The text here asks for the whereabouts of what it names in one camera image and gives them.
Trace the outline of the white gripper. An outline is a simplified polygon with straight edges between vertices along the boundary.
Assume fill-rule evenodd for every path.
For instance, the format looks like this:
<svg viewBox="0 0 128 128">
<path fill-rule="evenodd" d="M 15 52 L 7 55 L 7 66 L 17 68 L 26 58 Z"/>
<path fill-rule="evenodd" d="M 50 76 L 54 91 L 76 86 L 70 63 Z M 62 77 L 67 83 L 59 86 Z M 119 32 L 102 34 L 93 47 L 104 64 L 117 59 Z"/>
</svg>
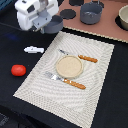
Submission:
<svg viewBox="0 0 128 128">
<path fill-rule="evenodd" d="M 15 3 L 17 19 L 22 30 L 42 30 L 58 13 L 57 0 L 18 0 Z"/>
</svg>

